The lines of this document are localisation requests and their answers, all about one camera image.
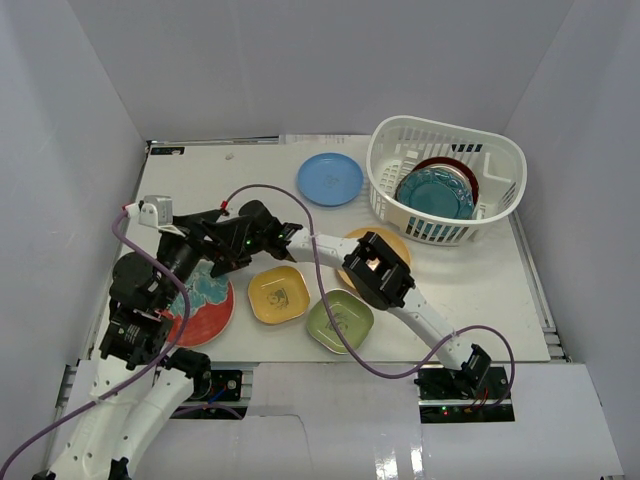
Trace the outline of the red teal flower plate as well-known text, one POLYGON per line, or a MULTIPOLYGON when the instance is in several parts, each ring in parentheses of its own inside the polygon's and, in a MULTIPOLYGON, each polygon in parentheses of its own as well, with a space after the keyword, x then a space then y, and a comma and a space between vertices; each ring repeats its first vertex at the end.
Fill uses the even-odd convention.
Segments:
POLYGON ((176 342, 179 347, 203 346, 219 336, 232 319, 235 292, 226 275, 213 278, 212 263, 201 260, 184 282, 190 300, 186 328, 176 342))

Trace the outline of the white plastic dish bin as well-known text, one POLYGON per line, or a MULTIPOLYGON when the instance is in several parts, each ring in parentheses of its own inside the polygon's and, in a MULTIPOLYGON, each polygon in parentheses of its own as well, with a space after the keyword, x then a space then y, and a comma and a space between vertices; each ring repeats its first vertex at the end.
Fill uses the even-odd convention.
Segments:
POLYGON ((375 215, 430 245, 480 238, 515 210, 527 183, 525 155, 512 140, 406 115, 377 126, 365 168, 375 215))

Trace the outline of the teal scalloped plate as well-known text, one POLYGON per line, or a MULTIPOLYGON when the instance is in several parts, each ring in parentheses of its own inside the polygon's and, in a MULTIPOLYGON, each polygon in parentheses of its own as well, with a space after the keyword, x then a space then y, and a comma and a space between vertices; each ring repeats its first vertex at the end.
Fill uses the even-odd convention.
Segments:
POLYGON ((394 198, 419 212, 449 219, 468 220, 475 208, 464 179, 445 168, 424 168, 408 174, 394 198))

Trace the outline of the dark red rimmed plate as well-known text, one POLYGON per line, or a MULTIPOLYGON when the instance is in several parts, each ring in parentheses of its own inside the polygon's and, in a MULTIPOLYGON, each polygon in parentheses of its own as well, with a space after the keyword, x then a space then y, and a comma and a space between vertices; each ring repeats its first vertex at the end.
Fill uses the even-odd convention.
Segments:
POLYGON ((438 156, 432 157, 418 163, 412 171, 418 171, 424 168, 445 168, 457 173, 464 179, 472 192, 473 202, 477 203, 479 199, 479 182, 473 171, 464 163, 451 157, 438 156))

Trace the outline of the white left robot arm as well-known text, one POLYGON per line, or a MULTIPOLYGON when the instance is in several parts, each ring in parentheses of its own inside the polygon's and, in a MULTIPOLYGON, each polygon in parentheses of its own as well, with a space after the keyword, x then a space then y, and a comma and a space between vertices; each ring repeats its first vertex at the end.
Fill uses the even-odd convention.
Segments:
POLYGON ((86 404, 52 424, 76 426, 60 455, 38 479, 129 479, 134 465, 188 398, 211 387, 211 360, 178 346, 191 315, 186 281, 219 253, 211 210, 158 224, 156 255, 137 245, 114 265, 109 322, 86 404))

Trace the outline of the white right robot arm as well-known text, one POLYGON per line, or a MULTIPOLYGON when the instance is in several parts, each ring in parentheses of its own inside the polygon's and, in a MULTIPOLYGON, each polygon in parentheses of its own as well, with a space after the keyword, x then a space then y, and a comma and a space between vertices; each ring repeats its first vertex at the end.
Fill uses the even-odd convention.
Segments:
POLYGON ((358 239, 317 234, 309 226, 280 221, 258 200, 246 203, 232 218, 222 209, 201 213, 195 224, 202 229, 215 277, 248 266, 261 252, 277 260, 336 268, 365 303, 401 320, 434 350, 459 396, 472 399, 486 389, 491 357, 460 338, 427 302, 408 263, 373 231, 358 239))

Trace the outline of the yellow square panda dish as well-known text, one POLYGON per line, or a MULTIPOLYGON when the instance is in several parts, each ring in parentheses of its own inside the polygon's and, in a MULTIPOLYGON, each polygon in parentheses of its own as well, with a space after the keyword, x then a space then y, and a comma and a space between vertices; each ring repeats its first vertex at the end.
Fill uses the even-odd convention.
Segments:
POLYGON ((310 294, 302 274, 288 266, 255 275, 248 285, 248 297, 255 317, 267 325, 298 318, 310 304, 310 294))

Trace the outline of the black label sticker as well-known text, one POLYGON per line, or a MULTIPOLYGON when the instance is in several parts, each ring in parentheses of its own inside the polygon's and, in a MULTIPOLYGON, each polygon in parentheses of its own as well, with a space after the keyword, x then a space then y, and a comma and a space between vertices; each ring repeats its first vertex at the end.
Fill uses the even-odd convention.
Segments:
POLYGON ((183 155, 185 152, 185 148, 183 146, 153 146, 150 149, 150 156, 179 156, 183 155))

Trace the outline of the light blue round plate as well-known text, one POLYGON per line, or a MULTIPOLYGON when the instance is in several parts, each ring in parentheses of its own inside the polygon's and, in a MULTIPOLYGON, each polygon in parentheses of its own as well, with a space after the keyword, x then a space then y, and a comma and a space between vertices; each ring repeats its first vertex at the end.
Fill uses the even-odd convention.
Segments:
POLYGON ((296 185, 312 203, 338 207, 354 200, 364 183, 361 167, 349 156, 325 152, 311 156, 299 168, 296 185))

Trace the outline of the paper sheets behind table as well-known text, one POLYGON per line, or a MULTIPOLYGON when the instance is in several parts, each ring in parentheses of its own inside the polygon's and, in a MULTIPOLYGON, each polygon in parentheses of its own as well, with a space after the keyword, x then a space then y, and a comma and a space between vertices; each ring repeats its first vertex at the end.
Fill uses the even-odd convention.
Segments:
POLYGON ((312 144, 312 145, 348 145, 362 144, 367 146, 370 135, 352 134, 282 134, 279 145, 312 144))

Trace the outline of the green square panda dish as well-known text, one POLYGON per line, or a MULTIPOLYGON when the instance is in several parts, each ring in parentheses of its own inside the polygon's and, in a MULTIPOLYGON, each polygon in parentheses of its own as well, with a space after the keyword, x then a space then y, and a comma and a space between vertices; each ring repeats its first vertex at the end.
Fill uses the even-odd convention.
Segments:
MULTIPOLYGON (((372 310, 345 290, 331 290, 326 293, 326 296, 336 325, 350 346, 357 350, 374 325, 372 310)), ((329 351, 339 355, 349 353, 336 334, 321 300, 310 310, 306 328, 310 336, 329 351)))

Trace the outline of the orange round plate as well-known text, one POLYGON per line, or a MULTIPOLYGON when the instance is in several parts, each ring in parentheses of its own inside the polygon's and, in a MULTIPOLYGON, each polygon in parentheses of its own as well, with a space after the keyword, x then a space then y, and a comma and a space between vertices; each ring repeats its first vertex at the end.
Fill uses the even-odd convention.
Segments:
MULTIPOLYGON (((361 237, 363 237, 367 232, 373 232, 377 235, 379 235, 382 239, 384 239, 384 241, 390 246, 390 248, 392 250, 395 251, 396 254, 398 254, 398 256, 407 264, 407 265, 411 265, 411 254, 410 251, 407 247, 407 245, 404 243, 404 241, 402 240, 402 238, 397 235, 396 233, 392 232, 389 229, 386 228, 382 228, 382 227, 378 227, 378 226, 366 226, 366 227, 360 227, 357 228, 355 230, 352 230, 351 232, 349 232, 348 234, 346 234, 344 237, 345 238, 351 238, 351 239, 359 239, 361 237)), ((375 270, 375 268, 377 267, 377 265, 380 262, 378 260, 375 261, 368 261, 367 264, 370 267, 371 270, 375 270)), ((355 286, 353 284, 353 282, 350 280, 350 278, 348 277, 348 275, 342 271, 342 270, 336 270, 338 277, 342 280, 342 282, 347 285, 349 288, 355 290, 355 286)))

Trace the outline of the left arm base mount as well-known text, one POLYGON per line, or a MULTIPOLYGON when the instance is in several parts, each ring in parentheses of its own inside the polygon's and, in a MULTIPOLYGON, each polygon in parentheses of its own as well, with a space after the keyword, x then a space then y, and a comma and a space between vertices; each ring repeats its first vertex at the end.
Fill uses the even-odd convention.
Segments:
POLYGON ((242 370, 210 370, 196 383, 191 396, 172 414, 180 420, 242 420, 247 412, 243 399, 242 370))

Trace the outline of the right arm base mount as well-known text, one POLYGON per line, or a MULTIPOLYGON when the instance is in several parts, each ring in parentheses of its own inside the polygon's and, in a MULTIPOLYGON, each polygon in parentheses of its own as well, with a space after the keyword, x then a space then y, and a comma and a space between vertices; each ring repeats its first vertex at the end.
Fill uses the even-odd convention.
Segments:
POLYGON ((474 394, 458 389, 442 368, 421 369, 414 384, 422 424, 512 423, 515 413, 511 394, 496 407, 508 386, 504 367, 491 367, 474 394))

